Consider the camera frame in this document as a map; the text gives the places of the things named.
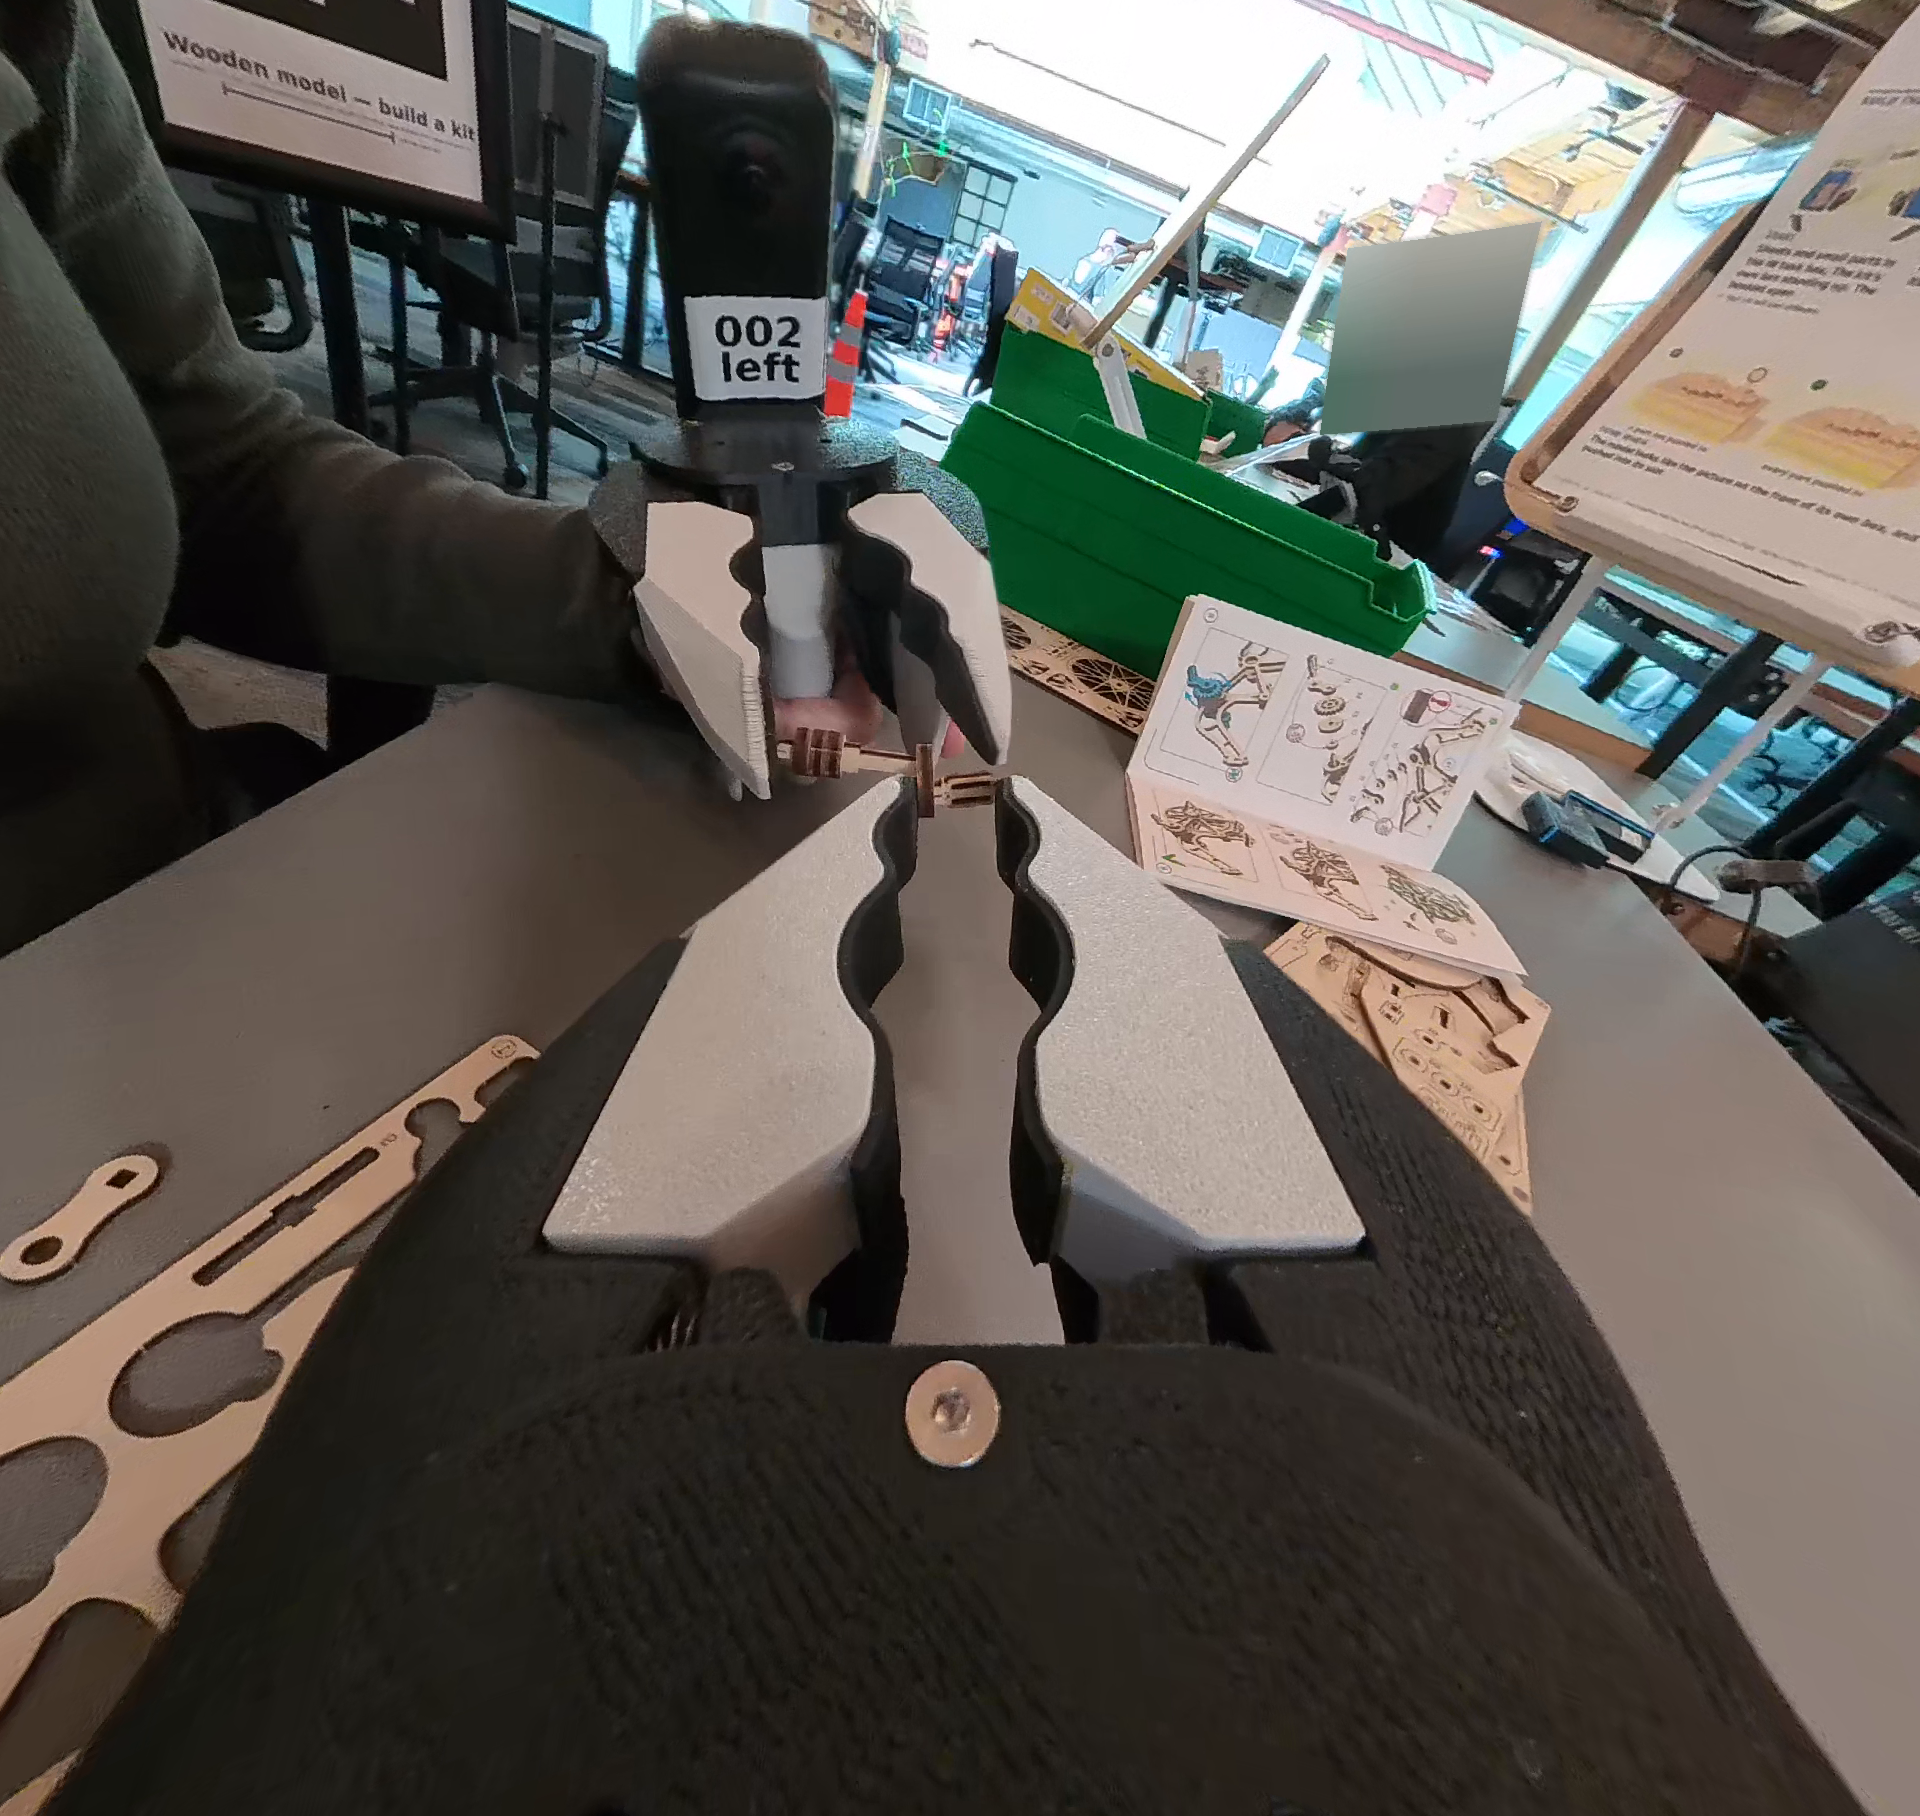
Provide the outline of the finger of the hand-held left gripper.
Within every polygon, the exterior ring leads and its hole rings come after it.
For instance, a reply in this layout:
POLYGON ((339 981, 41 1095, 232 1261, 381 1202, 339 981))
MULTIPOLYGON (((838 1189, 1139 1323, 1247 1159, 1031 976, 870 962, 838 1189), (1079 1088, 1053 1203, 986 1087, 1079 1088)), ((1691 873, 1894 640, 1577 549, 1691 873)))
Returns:
POLYGON ((643 513, 634 589, 643 648, 728 775, 731 790, 769 799, 769 722, 754 592, 733 563, 754 547, 741 513, 700 500, 654 500, 643 513))
POLYGON ((942 748, 956 726, 988 769, 1011 748, 1011 672, 986 552, 925 495, 854 503, 836 582, 858 668, 902 745, 942 748))

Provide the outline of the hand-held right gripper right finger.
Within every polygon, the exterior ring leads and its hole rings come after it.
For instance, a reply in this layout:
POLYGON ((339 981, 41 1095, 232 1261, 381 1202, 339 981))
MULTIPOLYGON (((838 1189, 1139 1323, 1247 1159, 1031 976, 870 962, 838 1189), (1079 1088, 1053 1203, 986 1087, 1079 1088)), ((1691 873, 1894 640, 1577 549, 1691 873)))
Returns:
POLYGON ((1361 1217, 1229 941, 1027 776, 995 783, 1010 970, 1036 1007, 1010 1154, 1036 1266, 1342 1257, 1361 1217))

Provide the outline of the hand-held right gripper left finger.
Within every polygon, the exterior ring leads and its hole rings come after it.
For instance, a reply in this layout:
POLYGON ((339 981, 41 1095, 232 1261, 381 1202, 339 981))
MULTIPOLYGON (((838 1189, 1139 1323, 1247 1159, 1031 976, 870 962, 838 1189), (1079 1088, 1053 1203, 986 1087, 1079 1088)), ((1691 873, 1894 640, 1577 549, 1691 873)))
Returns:
POLYGON ((908 1263, 876 997, 902 958, 909 776, 689 925, 541 1226, 567 1255, 768 1273, 824 1339, 893 1339, 908 1263))

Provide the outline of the wooden axle model part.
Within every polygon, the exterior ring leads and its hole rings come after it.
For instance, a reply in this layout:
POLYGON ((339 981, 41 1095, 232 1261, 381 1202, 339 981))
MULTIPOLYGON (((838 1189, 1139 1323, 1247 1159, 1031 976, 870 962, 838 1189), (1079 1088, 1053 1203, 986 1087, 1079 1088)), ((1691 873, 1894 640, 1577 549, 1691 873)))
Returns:
POLYGON ((929 745, 916 749, 877 749, 852 743, 824 726, 800 726, 775 743, 775 757, 785 773, 810 779, 852 775, 906 775, 920 784, 937 784, 937 755, 929 745))

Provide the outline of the flat wooden link piece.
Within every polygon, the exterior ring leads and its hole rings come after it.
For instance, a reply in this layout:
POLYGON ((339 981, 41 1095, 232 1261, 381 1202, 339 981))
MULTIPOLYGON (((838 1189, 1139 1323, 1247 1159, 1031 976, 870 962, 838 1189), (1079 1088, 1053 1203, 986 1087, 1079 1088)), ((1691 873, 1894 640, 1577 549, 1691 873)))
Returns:
POLYGON ((44 1222, 4 1247, 2 1280, 32 1288, 68 1273, 109 1225, 154 1190, 160 1177, 160 1159, 139 1154, 96 1166, 44 1222))

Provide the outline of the person's left forearm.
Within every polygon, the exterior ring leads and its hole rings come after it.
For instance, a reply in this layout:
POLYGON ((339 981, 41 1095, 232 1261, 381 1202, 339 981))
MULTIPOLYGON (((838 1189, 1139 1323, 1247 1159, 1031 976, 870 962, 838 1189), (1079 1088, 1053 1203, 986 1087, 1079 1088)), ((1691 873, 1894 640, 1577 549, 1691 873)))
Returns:
POLYGON ((629 703, 657 688, 634 577, 581 509, 310 418, 169 459, 169 626, 273 666, 373 683, 500 683, 629 703))

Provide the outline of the laser-cut wooden parts sheet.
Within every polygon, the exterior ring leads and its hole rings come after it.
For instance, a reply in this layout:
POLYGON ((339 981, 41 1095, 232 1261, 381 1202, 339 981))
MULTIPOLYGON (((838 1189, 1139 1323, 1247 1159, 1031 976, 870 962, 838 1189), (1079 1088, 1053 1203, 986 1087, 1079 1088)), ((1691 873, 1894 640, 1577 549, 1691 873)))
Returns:
POLYGON ((1413 1095, 1530 1215, 1522 1085, 1550 1007, 1494 974, 1296 924, 1265 957, 1413 1095))

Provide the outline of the person's left hand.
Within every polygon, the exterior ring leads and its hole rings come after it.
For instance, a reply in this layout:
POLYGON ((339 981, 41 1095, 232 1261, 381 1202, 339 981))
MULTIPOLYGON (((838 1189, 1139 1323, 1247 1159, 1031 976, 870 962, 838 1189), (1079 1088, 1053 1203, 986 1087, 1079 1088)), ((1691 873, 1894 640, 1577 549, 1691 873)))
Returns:
POLYGON ((852 748, 870 748, 882 735, 887 714, 858 659, 846 653, 836 659, 826 695, 771 700, 771 725, 780 743, 796 740, 807 730, 826 730, 852 748))

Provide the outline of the wooden sheet with wheel cut-outs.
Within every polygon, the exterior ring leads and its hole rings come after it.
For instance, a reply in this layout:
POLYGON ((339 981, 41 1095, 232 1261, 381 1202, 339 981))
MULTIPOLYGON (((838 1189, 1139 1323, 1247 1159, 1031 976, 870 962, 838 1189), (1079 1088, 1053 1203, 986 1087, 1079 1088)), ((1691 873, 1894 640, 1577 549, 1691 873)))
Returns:
POLYGON ((1139 739, 1156 692, 1152 678, 1008 608, 999 608, 999 631, 1008 668, 1019 681, 1139 739))

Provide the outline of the black mesh office chair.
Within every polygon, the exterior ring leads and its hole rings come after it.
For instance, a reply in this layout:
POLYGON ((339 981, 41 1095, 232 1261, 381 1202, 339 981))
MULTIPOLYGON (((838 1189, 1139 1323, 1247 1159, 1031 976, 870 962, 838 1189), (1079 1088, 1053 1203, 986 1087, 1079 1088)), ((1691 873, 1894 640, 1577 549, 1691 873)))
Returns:
POLYGON ((634 131, 608 93, 608 48, 539 11, 506 11, 511 231, 502 240, 399 226, 387 248, 387 362, 372 396, 395 444, 421 404, 469 402, 492 430, 502 485, 523 495, 548 473, 555 431, 607 444, 557 408, 552 369, 608 340, 612 274, 607 228, 619 155, 634 131))
POLYGON ((866 271, 866 331, 872 341, 912 349, 932 305, 932 287, 946 238, 888 218, 876 232, 866 271))

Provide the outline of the large green plastic bin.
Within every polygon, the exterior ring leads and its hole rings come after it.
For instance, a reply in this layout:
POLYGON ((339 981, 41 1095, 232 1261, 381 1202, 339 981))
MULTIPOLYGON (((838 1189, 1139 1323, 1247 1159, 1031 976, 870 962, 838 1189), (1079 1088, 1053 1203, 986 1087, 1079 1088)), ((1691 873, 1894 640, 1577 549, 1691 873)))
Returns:
POLYGON ((1190 596, 1382 658, 1436 615, 1423 566, 1093 416, 1059 435, 976 404, 942 467, 982 511, 1001 604, 1139 673, 1190 596))

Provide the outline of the small green plastic bin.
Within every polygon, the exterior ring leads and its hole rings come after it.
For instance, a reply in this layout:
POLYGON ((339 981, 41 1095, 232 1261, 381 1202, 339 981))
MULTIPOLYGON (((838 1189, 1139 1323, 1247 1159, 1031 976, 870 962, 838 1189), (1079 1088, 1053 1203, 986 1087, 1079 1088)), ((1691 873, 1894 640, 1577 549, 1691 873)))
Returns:
MULTIPOLYGON (((1261 448, 1266 415, 1187 378, 1124 346, 1127 381, 1139 415, 1138 435, 1168 454, 1213 460, 1261 448)), ((1079 346, 1010 326, 999 344, 992 408, 1032 428, 1077 440, 1083 420, 1116 428, 1109 388, 1079 346)))

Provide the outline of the yellow cardboard box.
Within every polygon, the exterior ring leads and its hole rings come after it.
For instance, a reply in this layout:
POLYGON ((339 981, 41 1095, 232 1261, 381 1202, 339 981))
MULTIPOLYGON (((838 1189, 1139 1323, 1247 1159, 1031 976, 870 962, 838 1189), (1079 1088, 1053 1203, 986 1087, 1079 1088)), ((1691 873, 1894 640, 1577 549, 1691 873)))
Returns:
MULTIPOLYGON (((1008 312, 1010 329, 1089 352, 1093 325, 1095 316, 1074 294, 1056 284, 1042 268, 1023 268, 1021 284, 1008 312)), ((1112 331, 1110 337, 1118 344, 1118 353, 1132 372, 1155 386, 1196 394, 1186 374, 1139 341, 1122 331, 1112 331)))

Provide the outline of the open paper instruction booklet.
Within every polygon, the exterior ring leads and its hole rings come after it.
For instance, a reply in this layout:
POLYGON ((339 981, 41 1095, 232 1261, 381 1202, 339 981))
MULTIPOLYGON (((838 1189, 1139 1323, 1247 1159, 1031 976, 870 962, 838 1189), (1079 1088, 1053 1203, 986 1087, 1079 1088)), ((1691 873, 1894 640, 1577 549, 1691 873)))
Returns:
POLYGON ((1190 596, 1124 769, 1139 869, 1170 889, 1518 979, 1439 875, 1516 705, 1190 596))

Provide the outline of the white round plate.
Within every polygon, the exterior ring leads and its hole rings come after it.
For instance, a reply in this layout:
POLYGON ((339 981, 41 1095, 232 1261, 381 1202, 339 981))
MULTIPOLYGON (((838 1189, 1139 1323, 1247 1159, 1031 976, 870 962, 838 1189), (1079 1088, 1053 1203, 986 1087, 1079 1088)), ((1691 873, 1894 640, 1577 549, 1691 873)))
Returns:
POLYGON ((1540 854, 1559 871, 1574 875, 1616 873, 1646 891, 1675 891, 1681 900, 1697 907, 1710 907, 1718 897, 1715 883, 1728 857, 1686 852, 1676 844, 1670 844, 1661 830, 1661 815, 1665 811, 1661 804, 1644 806, 1627 801, 1608 779, 1577 760, 1569 749, 1522 735, 1518 728, 1509 730, 1503 748, 1492 754, 1492 760, 1478 776, 1473 797, 1477 804, 1501 821, 1522 846, 1540 854), (1534 790, 1553 795, 1577 791, 1624 819, 1642 823, 1647 832, 1651 832, 1647 857, 1631 869, 1580 869, 1534 848, 1519 823, 1519 801, 1534 790))

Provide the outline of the black-and-white marker sign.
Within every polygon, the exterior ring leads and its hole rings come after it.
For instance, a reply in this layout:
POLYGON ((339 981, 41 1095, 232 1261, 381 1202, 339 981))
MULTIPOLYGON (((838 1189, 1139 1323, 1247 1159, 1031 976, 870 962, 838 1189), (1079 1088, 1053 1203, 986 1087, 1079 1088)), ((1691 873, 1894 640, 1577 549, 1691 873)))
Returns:
POLYGON ((131 0, 181 169, 502 238, 506 0, 131 0))

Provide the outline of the long pale wooden rod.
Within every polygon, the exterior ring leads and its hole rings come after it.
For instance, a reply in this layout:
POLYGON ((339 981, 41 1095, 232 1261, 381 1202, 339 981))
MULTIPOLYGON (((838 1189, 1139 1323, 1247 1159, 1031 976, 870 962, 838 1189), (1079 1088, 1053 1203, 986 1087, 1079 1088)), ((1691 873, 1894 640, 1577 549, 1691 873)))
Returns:
POLYGON ((1092 326, 1080 335, 1080 346, 1089 353, 1099 353, 1116 331, 1120 316, 1146 294, 1152 282, 1179 257, 1187 244, 1203 228, 1206 216, 1218 206, 1235 180, 1259 159, 1261 151, 1274 140, 1279 127, 1318 89, 1330 68, 1330 57, 1322 53, 1309 64, 1298 79, 1290 86, 1278 108, 1252 119, 1242 135, 1234 136, 1214 165, 1213 176, 1204 176, 1173 213, 1156 231, 1146 257, 1134 263, 1132 276, 1120 284, 1103 309, 1098 312, 1092 326))

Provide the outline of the small blue box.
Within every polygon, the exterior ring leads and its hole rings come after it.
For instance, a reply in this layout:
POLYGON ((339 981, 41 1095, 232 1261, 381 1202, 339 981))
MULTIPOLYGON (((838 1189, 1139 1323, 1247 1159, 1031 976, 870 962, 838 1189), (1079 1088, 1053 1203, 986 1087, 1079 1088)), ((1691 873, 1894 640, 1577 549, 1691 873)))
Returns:
POLYGON ((1651 846, 1651 832, 1642 823, 1577 791, 1526 794, 1519 801, 1519 823, 1534 848, 1580 869, 1631 869, 1651 846))

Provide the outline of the white clipboard stand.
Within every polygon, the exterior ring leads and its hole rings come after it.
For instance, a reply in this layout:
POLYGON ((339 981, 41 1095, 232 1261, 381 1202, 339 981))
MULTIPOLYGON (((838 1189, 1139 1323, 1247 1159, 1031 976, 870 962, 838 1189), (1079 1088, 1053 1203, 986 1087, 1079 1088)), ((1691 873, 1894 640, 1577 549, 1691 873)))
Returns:
POLYGON ((1828 668, 1782 636, 1529 532, 1477 545, 1458 582, 1595 703, 1627 767, 1673 799, 1745 828, 1815 773, 1789 773, 1783 736, 1828 668))

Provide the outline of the person's torso in olive sweater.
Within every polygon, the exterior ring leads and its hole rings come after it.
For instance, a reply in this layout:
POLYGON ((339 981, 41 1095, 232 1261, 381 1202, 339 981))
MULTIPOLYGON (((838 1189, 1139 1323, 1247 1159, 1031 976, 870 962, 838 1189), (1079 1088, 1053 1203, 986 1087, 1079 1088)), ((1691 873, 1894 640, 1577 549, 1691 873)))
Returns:
POLYGON ((381 677, 304 420, 236 340, 89 0, 4 0, 4 950, 203 836, 154 647, 381 677))

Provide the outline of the black equipment case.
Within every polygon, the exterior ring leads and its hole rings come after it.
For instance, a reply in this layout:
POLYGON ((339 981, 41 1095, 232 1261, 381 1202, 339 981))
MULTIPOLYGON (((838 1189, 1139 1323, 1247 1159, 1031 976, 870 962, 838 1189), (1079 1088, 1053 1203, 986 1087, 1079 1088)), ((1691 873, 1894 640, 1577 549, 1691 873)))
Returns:
POLYGON ((1918 1109, 1918 889, 1828 919, 1783 945, 1787 1017, 1883 1109, 1918 1109))

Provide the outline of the emptied wooden cut-out frame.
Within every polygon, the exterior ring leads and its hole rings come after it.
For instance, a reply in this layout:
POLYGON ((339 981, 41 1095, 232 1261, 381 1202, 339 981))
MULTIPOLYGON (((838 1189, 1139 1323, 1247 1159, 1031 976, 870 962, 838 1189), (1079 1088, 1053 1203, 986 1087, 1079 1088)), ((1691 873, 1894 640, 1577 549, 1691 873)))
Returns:
POLYGON ((84 1444, 102 1474, 35 1590, 4 1607, 4 1716, 22 1707, 76 1611, 102 1607, 137 1623, 134 1661, 166 1632, 189 1577, 169 1572, 165 1544, 247 1464, 351 1279, 349 1245, 426 1171, 417 1115, 450 1109, 453 1130, 466 1132, 538 1058, 520 1036, 487 1039, 4 1383, 5 1460, 84 1444), (180 1430, 136 1431, 112 1408, 117 1388, 162 1339, 204 1320, 254 1337, 270 1380, 180 1430))

